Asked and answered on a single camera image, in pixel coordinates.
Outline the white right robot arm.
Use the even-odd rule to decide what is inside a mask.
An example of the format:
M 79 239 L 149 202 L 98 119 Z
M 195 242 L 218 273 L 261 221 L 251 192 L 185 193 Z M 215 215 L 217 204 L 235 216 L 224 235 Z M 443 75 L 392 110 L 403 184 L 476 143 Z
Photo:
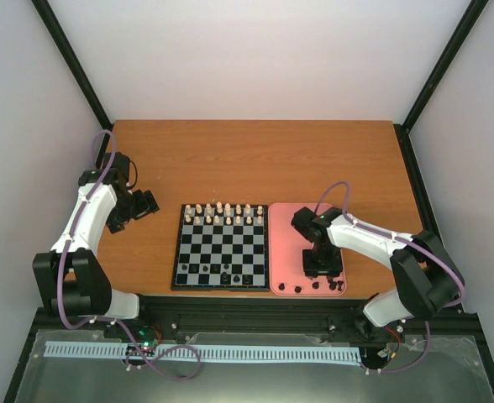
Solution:
M 371 297 L 362 307 L 360 320 L 374 327 L 412 317 L 429 321 L 465 296 L 463 276 L 439 238 L 427 230 L 416 235 L 391 232 L 336 207 L 322 214 L 303 207 L 294 213 L 291 225 L 312 245 L 302 251 L 303 272 L 309 278 L 339 275 L 342 249 L 392 272 L 396 288 Z

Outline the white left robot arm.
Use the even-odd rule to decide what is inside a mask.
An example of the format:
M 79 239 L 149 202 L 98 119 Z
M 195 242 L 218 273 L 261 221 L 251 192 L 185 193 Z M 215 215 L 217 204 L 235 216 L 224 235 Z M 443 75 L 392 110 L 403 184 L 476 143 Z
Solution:
M 78 180 L 74 210 L 59 239 L 32 263 L 45 311 L 66 316 L 123 319 L 135 338 L 151 332 L 153 317 L 139 309 L 139 297 L 115 290 L 97 260 L 104 229 L 118 233 L 132 220 L 159 211 L 151 191 L 135 190 L 129 182 L 131 159 L 107 153 L 101 168 L 84 171 Z

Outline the black white chess board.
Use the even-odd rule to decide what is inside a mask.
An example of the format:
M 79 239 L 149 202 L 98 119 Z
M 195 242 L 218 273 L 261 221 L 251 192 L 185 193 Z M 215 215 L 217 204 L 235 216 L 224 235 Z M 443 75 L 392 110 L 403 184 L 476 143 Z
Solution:
M 196 205 L 191 204 L 191 222 L 185 222 L 186 205 L 181 206 L 180 224 L 176 240 L 176 255 L 171 277 L 172 290 L 260 290 L 270 289 L 269 285 L 269 207 L 267 205 L 251 206 L 240 204 L 242 214 L 235 211 L 236 205 L 231 206 L 231 215 L 217 212 L 216 204 L 211 204 L 212 212 L 196 212 Z M 201 222 L 196 224 L 196 216 Z M 210 216 L 212 222 L 205 223 L 205 217 Z M 220 216 L 220 223 L 213 224 L 213 217 Z M 241 224 L 235 223 L 235 218 L 241 216 Z M 232 224 L 226 224 L 226 217 L 232 218 Z M 198 272 L 192 273 L 190 265 L 197 264 Z M 229 264 L 229 270 L 223 268 Z M 202 267 L 207 265 L 208 272 Z M 220 284 L 220 275 L 230 274 L 229 285 Z M 234 283 L 235 275 L 240 276 L 240 282 Z

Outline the black king piece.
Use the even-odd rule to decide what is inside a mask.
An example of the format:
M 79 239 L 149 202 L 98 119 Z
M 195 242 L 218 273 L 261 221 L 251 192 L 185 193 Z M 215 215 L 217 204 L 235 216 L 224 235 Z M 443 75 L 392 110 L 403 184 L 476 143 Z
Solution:
M 220 284 L 221 285 L 229 285 L 231 282 L 231 277 L 230 277 L 230 274 L 226 273 L 226 272 L 223 272 L 221 275 L 220 275 Z

